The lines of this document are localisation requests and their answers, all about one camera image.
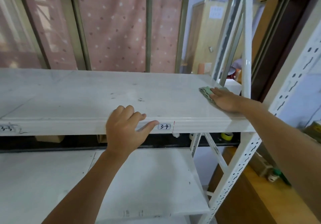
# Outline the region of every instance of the wooden table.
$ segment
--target wooden table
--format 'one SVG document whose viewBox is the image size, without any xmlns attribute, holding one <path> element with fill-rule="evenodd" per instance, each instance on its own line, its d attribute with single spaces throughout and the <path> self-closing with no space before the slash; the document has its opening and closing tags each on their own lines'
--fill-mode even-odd
<svg viewBox="0 0 321 224">
<path fill-rule="evenodd" d="M 230 162 L 236 151 L 227 148 L 223 157 Z M 213 192 L 222 176 L 218 166 L 208 190 Z M 295 190 L 281 179 L 274 183 L 259 177 L 248 165 L 215 214 L 218 224 L 320 224 Z"/>
</svg>

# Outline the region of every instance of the yellow tape roll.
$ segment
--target yellow tape roll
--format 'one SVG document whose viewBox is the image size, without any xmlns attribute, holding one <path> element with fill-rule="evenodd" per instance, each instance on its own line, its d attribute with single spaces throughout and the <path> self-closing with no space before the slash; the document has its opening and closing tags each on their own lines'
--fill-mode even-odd
<svg viewBox="0 0 321 224">
<path fill-rule="evenodd" d="M 233 133 L 221 133 L 222 139 L 230 141 L 233 138 Z"/>
</svg>

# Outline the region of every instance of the shelf surface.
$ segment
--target shelf surface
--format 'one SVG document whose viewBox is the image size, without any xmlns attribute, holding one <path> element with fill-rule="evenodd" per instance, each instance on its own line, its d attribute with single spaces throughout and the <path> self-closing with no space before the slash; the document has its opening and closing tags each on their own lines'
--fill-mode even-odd
<svg viewBox="0 0 321 224">
<path fill-rule="evenodd" d="M 209 75 L 2 68 L 0 124 L 12 130 L 0 135 L 104 134 L 119 105 L 147 114 L 138 128 L 151 120 L 171 125 L 152 133 L 253 131 L 242 115 L 210 104 L 203 86 L 220 87 Z"/>
<path fill-rule="evenodd" d="M 41 223 L 102 152 L 0 154 L 2 223 Z M 118 223 L 111 220 L 169 218 L 208 211 L 190 149 L 138 149 L 112 181 L 97 221 Z"/>
</svg>

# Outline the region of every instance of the pink curtain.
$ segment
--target pink curtain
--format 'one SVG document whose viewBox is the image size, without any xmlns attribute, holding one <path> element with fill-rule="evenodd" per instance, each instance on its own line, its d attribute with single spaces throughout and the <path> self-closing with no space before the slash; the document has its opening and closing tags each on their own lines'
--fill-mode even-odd
<svg viewBox="0 0 321 224">
<path fill-rule="evenodd" d="M 0 3 L 0 68 L 41 68 L 14 0 Z"/>
<path fill-rule="evenodd" d="M 79 0 L 93 70 L 145 71 L 146 0 Z"/>
<path fill-rule="evenodd" d="M 182 0 L 153 0 L 150 71 L 174 73 Z"/>
<path fill-rule="evenodd" d="M 77 69 L 60 0 L 27 0 L 51 69 Z"/>
</svg>

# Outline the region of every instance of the bottle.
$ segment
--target bottle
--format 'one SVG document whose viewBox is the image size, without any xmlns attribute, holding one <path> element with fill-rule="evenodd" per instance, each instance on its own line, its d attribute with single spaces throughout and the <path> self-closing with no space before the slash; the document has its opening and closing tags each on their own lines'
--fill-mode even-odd
<svg viewBox="0 0 321 224">
<path fill-rule="evenodd" d="M 282 172 L 280 169 L 274 168 L 273 171 L 271 171 L 267 176 L 267 180 L 272 183 L 280 177 L 281 173 Z"/>
</svg>

